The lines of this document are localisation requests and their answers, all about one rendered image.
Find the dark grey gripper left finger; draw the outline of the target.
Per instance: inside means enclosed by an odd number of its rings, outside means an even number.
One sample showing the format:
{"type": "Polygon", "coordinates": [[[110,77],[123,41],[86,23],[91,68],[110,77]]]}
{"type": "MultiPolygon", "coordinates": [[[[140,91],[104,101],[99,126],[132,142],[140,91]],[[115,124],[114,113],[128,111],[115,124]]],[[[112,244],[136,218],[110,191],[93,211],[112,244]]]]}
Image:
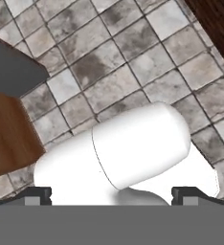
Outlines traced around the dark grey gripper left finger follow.
{"type": "Polygon", "coordinates": [[[0,200],[0,205],[11,206],[51,206],[52,189],[50,187],[28,187],[14,197],[0,200]]]}

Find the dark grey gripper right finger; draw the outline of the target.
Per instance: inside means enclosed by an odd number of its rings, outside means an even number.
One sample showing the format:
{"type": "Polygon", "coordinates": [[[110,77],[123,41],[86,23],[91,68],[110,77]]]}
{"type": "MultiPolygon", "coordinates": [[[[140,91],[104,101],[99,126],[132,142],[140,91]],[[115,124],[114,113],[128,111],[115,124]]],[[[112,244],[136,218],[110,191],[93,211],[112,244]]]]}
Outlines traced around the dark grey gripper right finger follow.
{"type": "Polygon", "coordinates": [[[173,187],[171,195],[172,206],[224,205],[224,200],[210,197],[196,187],[173,187]]]}

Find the brown wooden counter cabinet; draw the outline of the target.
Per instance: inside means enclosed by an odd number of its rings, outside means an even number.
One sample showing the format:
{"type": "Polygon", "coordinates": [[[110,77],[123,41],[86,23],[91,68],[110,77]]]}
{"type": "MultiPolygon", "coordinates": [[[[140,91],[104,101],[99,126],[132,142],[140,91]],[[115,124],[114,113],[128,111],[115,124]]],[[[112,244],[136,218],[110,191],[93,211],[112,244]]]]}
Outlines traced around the brown wooden counter cabinet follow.
{"type": "Polygon", "coordinates": [[[0,39],[0,175],[45,153],[21,97],[48,77],[45,66],[0,39]]]}

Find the white rounded cylinder object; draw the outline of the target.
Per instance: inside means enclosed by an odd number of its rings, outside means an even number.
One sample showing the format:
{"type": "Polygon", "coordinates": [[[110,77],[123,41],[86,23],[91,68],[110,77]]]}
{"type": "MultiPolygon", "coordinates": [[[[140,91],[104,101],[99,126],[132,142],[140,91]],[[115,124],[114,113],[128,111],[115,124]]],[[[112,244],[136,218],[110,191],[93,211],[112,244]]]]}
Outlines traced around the white rounded cylinder object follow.
{"type": "Polygon", "coordinates": [[[172,200],[174,187],[220,192],[217,171],[190,139],[183,116],[164,102],[134,108],[55,145],[34,166],[34,184],[55,206],[118,205],[133,190],[172,200]]]}

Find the dark wooden cabinet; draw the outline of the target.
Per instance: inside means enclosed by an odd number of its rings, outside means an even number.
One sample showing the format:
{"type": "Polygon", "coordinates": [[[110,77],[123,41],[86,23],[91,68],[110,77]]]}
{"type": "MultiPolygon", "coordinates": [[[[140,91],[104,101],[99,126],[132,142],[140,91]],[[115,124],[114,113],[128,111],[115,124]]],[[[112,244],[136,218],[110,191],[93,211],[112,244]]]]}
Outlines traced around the dark wooden cabinet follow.
{"type": "Polygon", "coordinates": [[[224,0],[184,0],[224,58],[224,0]]]}

